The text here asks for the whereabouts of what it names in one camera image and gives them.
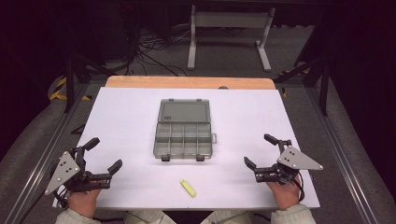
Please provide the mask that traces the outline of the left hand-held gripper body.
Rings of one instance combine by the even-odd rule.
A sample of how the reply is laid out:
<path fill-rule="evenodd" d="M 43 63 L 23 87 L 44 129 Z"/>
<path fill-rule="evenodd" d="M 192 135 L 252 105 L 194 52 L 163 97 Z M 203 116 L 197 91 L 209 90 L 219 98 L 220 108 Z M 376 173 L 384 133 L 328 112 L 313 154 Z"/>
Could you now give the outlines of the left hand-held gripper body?
<path fill-rule="evenodd" d="M 83 148 L 71 149 L 63 153 L 45 189 L 46 195 L 55 193 L 60 186 L 72 192 L 110 188 L 112 175 L 94 175 L 87 171 L 84 153 Z"/>

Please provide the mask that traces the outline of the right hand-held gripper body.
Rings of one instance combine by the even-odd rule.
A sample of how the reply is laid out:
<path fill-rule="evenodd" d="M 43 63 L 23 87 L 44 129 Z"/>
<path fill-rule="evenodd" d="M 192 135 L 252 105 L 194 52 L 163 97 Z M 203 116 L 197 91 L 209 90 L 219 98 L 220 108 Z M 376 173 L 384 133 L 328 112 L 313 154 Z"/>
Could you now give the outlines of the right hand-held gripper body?
<path fill-rule="evenodd" d="M 288 146 L 271 167 L 254 167 L 258 183 L 276 182 L 280 185 L 292 183 L 301 170 L 322 170 L 323 166 L 314 161 L 299 149 Z"/>

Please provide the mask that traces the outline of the person's right hand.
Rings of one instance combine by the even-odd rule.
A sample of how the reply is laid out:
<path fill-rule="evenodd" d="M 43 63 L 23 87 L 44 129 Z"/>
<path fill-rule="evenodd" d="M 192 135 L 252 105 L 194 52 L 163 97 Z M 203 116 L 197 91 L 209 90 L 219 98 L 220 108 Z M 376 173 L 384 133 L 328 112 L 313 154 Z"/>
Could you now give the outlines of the person's right hand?
<path fill-rule="evenodd" d="M 266 185 L 272 191 L 278 209 L 287 210 L 300 203 L 300 189 L 295 183 L 279 185 L 267 182 Z"/>

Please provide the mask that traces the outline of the person's left hand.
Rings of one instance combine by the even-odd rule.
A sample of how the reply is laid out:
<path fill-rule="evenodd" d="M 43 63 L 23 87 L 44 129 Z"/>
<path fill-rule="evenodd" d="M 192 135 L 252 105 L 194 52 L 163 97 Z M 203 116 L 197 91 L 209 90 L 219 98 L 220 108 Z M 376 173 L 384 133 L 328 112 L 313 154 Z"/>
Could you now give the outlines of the person's left hand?
<path fill-rule="evenodd" d="M 93 218 L 100 192 L 99 189 L 71 192 L 67 199 L 69 208 L 84 217 Z"/>

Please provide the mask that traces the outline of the white board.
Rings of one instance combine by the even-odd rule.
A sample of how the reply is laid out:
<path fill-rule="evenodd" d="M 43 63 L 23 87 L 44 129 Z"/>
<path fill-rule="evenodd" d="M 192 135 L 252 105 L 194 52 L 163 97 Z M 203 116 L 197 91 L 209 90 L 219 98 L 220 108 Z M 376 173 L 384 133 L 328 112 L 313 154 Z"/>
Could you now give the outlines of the white board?
<path fill-rule="evenodd" d="M 217 136 L 211 159 L 163 162 L 153 155 L 162 99 L 206 99 Z M 109 88 L 99 90 L 79 142 L 100 143 L 86 152 L 87 170 L 100 174 L 123 165 L 97 201 L 107 210 L 264 210 L 275 207 L 271 190 L 258 183 L 244 158 L 268 167 L 279 156 L 266 133 L 293 140 L 295 134 L 275 90 L 187 90 Z M 179 180 L 196 191 L 192 198 Z"/>

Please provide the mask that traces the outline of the person's right leg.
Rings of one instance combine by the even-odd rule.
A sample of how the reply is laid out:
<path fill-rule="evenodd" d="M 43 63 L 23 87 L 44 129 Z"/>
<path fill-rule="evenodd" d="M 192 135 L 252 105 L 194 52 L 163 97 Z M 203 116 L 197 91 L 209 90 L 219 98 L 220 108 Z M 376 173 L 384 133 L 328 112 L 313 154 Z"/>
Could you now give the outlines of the person's right leg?
<path fill-rule="evenodd" d="M 251 220 L 245 211 L 214 211 L 200 224 L 251 224 Z"/>

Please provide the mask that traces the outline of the person's leg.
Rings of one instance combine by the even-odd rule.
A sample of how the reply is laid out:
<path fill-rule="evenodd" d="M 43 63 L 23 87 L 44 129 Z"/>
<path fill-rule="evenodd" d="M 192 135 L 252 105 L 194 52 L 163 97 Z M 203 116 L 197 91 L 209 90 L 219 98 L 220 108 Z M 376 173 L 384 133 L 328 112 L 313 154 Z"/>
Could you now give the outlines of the person's leg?
<path fill-rule="evenodd" d="M 245 211 L 214 211 L 200 224 L 251 224 L 251 220 Z"/>
<path fill-rule="evenodd" d="M 129 211 L 124 224 L 176 224 L 162 211 Z"/>

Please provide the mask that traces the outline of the person's left leg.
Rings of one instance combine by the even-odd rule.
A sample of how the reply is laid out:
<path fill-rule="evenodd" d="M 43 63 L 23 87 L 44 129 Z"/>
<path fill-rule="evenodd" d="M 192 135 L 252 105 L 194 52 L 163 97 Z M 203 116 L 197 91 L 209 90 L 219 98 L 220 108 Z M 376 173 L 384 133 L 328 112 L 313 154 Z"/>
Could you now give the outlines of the person's left leg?
<path fill-rule="evenodd" d="M 162 211 L 129 211 L 124 224 L 176 224 Z"/>

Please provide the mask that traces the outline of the small yellow flat stick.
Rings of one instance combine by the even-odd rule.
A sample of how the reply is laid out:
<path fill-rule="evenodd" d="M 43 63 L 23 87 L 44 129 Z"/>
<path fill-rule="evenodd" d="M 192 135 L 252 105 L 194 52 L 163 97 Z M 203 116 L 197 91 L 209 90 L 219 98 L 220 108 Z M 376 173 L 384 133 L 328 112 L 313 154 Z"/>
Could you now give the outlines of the small yellow flat stick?
<path fill-rule="evenodd" d="M 189 193 L 189 195 L 192 198 L 194 198 L 196 196 L 196 191 L 193 189 L 193 187 L 186 180 L 180 179 L 179 183 L 183 187 L 183 189 Z"/>

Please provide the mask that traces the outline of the clear grey compartment box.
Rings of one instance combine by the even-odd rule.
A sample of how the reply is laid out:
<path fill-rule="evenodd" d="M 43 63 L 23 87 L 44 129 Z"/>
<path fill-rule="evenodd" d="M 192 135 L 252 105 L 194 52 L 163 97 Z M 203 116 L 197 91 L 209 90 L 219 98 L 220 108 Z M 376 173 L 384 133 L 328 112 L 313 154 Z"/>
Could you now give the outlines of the clear grey compartment box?
<path fill-rule="evenodd" d="M 153 147 L 156 159 L 205 161 L 212 157 L 213 143 L 208 100 L 161 100 Z"/>

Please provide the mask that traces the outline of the grey metal stand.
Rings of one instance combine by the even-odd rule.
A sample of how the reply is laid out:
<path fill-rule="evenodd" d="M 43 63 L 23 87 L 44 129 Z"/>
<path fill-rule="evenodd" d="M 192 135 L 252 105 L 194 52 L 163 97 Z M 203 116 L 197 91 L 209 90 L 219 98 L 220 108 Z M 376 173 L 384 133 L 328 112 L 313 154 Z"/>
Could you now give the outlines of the grey metal stand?
<path fill-rule="evenodd" d="M 267 12 L 209 12 L 198 11 L 196 6 L 191 7 L 191 41 L 189 47 L 189 57 L 187 68 L 193 70 L 195 68 L 197 40 L 196 28 L 251 28 L 263 29 L 262 39 L 255 42 L 255 46 L 259 53 L 262 67 L 265 72 L 270 72 L 270 65 L 267 53 L 265 51 L 265 43 L 269 35 L 269 31 L 275 16 L 276 9 L 271 7 Z"/>

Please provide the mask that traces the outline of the aluminium rail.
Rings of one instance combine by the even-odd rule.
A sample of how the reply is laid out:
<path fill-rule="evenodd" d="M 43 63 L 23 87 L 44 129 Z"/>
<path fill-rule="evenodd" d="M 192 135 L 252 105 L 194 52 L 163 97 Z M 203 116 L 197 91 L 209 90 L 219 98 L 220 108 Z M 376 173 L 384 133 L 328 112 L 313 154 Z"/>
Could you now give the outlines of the aluminium rail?
<path fill-rule="evenodd" d="M 324 127 L 325 132 L 330 140 L 332 153 L 335 157 L 340 172 L 346 182 L 347 188 L 353 198 L 354 203 L 361 215 L 364 224 L 380 224 L 375 216 L 372 206 L 369 204 L 365 193 L 361 187 L 361 182 L 352 169 L 352 166 L 347 159 L 347 155 L 338 140 L 335 130 L 331 121 L 323 114 L 319 107 L 318 94 L 314 89 L 306 89 L 308 99 L 313 105 L 315 112 L 318 115 L 321 125 Z"/>
<path fill-rule="evenodd" d="M 51 101 L 22 132 L 0 162 L 0 224 L 18 224 L 30 206 L 58 150 L 65 129 L 89 84 L 79 84 L 68 111 Z"/>

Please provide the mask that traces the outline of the black metal frame post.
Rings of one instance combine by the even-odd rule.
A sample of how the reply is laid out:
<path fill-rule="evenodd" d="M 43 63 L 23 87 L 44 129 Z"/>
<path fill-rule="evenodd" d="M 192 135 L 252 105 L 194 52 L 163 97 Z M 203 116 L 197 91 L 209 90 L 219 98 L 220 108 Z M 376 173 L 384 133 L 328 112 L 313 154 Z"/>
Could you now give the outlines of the black metal frame post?
<path fill-rule="evenodd" d="M 88 69 L 91 67 L 94 71 L 99 74 L 112 76 L 113 72 L 106 69 L 102 65 L 95 63 L 94 61 L 79 55 L 71 54 L 66 63 L 66 108 L 65 113 L 68 113 L 74 105 L 77 94 L 74 91 L 74 77 L 82 84 L 87 84 L 92 76 Z"/>
<path fill-rule="evenodd" d="M 293 73 L 308 70 L 308 75 L 302 82 L 306 88 L 314 88 L 318 81 L 320 81 L 318 106 L 323 116 L 327 117 L 327 96 L 329 86 L 329 64 L 326 59 L 319 58 L 311 62 L 298 65 L 290 70 Z M 274 79 L 275 83 L 281 83 L 281 79 Z"/>

